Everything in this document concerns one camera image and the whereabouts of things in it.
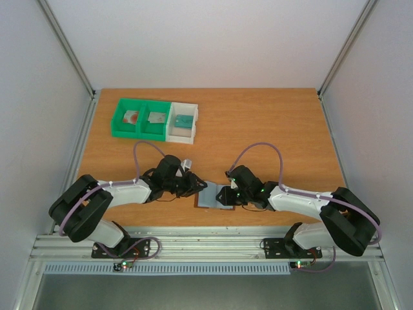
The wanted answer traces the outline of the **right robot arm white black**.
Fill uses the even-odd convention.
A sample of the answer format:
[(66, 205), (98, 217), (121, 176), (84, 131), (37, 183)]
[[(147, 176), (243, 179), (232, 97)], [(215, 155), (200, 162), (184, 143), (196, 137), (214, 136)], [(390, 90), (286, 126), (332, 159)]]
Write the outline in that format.
[(222, 205), (245, 206), (273, 212), (293, 212), (317, 220), (297, 222), (283, 238), (285, 251), (296, 257), (316, 247), (338, 247), (352, 256), (362, 256), (378, 234), (379, 218), (350, 190), (300, 191), (276, 181), (262, 182), (249, 168), (227, 172), (231, 184), (216, 195)]

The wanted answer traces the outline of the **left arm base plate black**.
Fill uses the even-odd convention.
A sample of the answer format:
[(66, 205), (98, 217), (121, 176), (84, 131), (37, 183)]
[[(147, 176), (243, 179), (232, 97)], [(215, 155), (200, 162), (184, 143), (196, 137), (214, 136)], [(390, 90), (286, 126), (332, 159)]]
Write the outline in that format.
[(131, 238), (121, 241), (115, 247), (109, 247), (95, 242), (92, 247), (92, 258), (101, 259), (132, 259), (148, 258), (151, 241), (147, 238)]

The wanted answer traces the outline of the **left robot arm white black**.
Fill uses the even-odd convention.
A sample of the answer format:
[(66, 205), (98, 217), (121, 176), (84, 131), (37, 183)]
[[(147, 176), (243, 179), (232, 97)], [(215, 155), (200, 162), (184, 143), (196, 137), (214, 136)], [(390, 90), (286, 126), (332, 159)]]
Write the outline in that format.
[(48, 214), (59, 233), (76, 243), (92, 240), (111, 257), (122, 257), (134, 246), (122, 226), (103, 219), (112, 207), (147, 204), (166, 192), (186, 198), (207, 188), (207, 183), (191, 170), (190, 160), (164, 156), (157, 167), (132, 180), (98, 181), (89, 174), (76, 180), (49, 208)]

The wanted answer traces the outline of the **teal credit card with chip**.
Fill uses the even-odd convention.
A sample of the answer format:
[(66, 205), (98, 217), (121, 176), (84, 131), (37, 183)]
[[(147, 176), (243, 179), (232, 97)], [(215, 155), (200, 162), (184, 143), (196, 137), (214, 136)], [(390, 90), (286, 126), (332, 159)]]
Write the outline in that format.
[(192, 115), (177, 114), (174, 126), (177, 128), (190, 129), (193, 125), (194, 117)]

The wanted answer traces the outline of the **brown leather card holder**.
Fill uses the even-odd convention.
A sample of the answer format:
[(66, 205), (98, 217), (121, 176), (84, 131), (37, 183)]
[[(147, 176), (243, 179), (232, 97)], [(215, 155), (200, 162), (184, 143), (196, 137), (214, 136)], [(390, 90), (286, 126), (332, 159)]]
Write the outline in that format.
[(216, 200), (216, 196), (224, 185), (206, 181), (207, 187), (198, 192), (195, 207), (220, 210), (234, 210), (234, 206), (223, 205)]

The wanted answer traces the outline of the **white card red circles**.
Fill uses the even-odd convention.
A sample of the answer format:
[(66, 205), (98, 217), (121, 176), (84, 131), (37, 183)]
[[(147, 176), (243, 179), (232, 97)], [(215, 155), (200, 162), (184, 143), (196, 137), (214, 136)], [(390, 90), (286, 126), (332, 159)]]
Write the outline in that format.
[(138, 110), (127, 110), (123, 115), (123, 123), (135, 125), (139, 117)]

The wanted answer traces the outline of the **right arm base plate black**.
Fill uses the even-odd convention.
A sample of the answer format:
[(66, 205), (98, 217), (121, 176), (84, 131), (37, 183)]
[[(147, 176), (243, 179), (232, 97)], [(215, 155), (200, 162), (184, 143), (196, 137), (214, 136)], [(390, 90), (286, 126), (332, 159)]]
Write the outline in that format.
[(267, 259), (312, 259), (322, 258), (321, 249), (315, 247), (302, 249), (294, 241), (286, 242), (283, 238), (264, 238), (260, 242)]

